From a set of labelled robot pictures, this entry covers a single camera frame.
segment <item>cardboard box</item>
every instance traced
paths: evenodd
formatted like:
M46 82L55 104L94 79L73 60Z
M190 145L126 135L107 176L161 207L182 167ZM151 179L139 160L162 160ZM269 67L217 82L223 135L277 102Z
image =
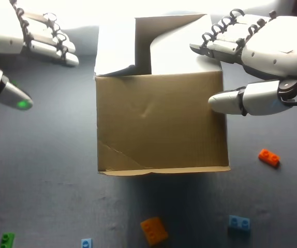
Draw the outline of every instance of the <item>cardboard box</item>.
M96 59L98 170L106 175L228 171L219 62L189 48L209 15L100 26Z

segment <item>white robotic hand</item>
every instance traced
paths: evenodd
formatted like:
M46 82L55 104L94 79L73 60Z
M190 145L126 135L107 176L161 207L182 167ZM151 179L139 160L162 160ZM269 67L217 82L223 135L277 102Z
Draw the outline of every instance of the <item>white robotic hand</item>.
M0 0L0 54L44 56L60 64L77 66L75 46L56 24L51 13L32 13L22 9L16 0ZM28 94L10 83L0 70L0 103L28 110L33 101Z
M297 17L245 14L233 9L204 33L203 44L190 44L201 55L227 63L266 81L218 93L209 99L216 112L271 115L297 106Z

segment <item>red lego brick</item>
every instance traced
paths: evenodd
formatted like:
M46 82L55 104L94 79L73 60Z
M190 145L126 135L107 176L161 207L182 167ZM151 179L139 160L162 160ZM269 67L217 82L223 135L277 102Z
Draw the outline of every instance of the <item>red lego brick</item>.
M259 153L259 159L273 167L277 167L279 164L280 157L267 149L262 149Z
M148 243L152 246L168 239L166 232L160 218L155 217L140 223Z

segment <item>blue lego brick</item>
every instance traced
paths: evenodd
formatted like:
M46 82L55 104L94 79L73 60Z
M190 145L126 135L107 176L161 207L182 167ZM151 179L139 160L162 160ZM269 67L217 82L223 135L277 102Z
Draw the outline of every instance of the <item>blue lego brick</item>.
M250 231L251 230L250 219L239 217L236 215L230 215L229 227L242 230L242 231Z
M82 239L81 240L81 248L93 248L92 239Z

